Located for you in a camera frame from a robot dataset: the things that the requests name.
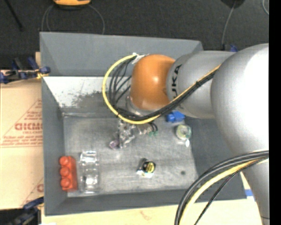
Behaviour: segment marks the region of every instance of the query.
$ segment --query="cardboard box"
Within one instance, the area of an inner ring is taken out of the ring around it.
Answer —
[[[0,85],[0,210],[44,195],[41,80]]]

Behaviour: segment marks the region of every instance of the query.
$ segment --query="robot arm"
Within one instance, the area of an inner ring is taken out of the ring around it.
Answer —
[[[268,150],[268,56],[268,44],[239,52],[201,51],[177,60],[147,55],[133,68],[126,106],[132,114],[154,114],[219,66],[213,78],[176,109],[190,117],[215,119],[235,156]],[[149,121],[127,120],[134,124]],[[250,167],[244,175],[254,193],[262,222],[269,225],[269,163]]]

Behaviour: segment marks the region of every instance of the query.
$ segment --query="black floor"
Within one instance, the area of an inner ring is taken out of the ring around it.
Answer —
[[[10,0],[24,26],[20,31],[4,0],[0,0],[0,68],[14,57],[26,59],[39,50],[39,31],[102,33],[100,16],[90,7],[67,11],[52,0]],[[105,22],[105,34],[185,38],[202,42],[205,50],[235,45],[244,49],[269,42],[269,0],[93,0]],[[19,211],[0,211],[0,224]]]

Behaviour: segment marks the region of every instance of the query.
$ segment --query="wooden surface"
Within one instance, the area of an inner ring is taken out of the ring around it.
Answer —
[[[196,203],[185,215],[181,225],[193,224],[206,203]],[[177,206],[145,209],[44,216],[42,224],[52,225],[173,225]],[[215,201],[200,220],[200,225],[261,225],[253,199]]]

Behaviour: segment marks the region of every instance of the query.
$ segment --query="yellow cable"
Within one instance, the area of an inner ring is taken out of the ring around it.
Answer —
[[[129,55],[129,56],[126,56],[118,61],[116,61],[106,72],[105,76],[104,76],[104,79],[103,79],[103,84],[102,84],[102,95],[103,95],[103,99],[105,101],[105,103],[107,104],[108,108],[117,116],[119,117],[121,120],[127,122],[127,123],[131,123],[131,124],[144,124],[144,123],[148,123],[148,122],[152,122],[153,120],[155,120],[156,118],[160,117],[161,114],[159,115],[156,115],[154,117],[151,117],[151,118],[147,118],[147,119],[144,119],[144,120],[140,120],[140,121],[134,121],[134,120],[130,120],[130,119],[127,119],[125,117],[123,117],[117,110],[115,110],[112,105],[110,104],[110,102],[108,101],[107,99],[107,96],[106,96],[106,82],[107,82],[107,78],[109,76],[109,74],[112,72],[112,70],[120,65],[122,62],[125,62],[126,60],[129,60],[131,58],[133,58],[135,55]],[[220,67],[220,65],[218,65],[217,67],[215,67],[213,70],[211,70],[209,73],[205,74],[203,77],[201,77],[197,82],[200,82],[202,81],[205,77],[209,76],[211,73],[213,73],[215,70],[217,70],[218,68]],[[196,85],[196,82],[194,82],[190,87],[188,87],[187,89],[185,89],[182,93],[180,93],[177,97],[175,97],[170,103],[176,101],[178,98],[180,98],[182,95],[184,95],[190,88],[192,88],[193,86]]]
[[[224,172],[222,172],[222,173],[216,175],[215,177],[213,177],[212,179],[210,179],[210,180],[208,180],[206,183],[204,183],[204,185],[201,186],[201,187],[193,194],[193,196],[190,198],[189,202],[187,203],[187,205],[186,205],[186,207],[185,207],[185,209],[184,209],[184,211],[183,211],[183,214],[182,214],[182,216],[181,216],[181,219],[180,219],[179,224],[183,224],[183,223],[184,223],[184,220],[185,220],[184,214],[185,214],[186,211],[190,208],[190,206],[191,206],[192,204],[194,204],[194,203],[197,201],[197,199],[201,196],[201,194],[202,194],[206,189],[208,189],[211,185],[215,184],[215,183],[218,182],[219,180],[221,180],[221,179],[223,179],[223,178],[225,178],[225,177],[228,177],[229,175],[231,175],[231,174],[237,172],[239,169],[242,169],[242,168],[246,167],[247,165],[250,165],[250,164],[252,164],[252,163],[254,163],[254,162],[258,161],[258,160],[259,160],[259,159],[255,159],[255,160],[252,160],[252,161],[245,162],[245,163],[242,163],[242,164],[240,164],[240,165],[234,166],[234,167],[232,167],[232,168],[230,168],[230,169],[228,169],[228,170],[226,170],[226,171],[224,171]]]

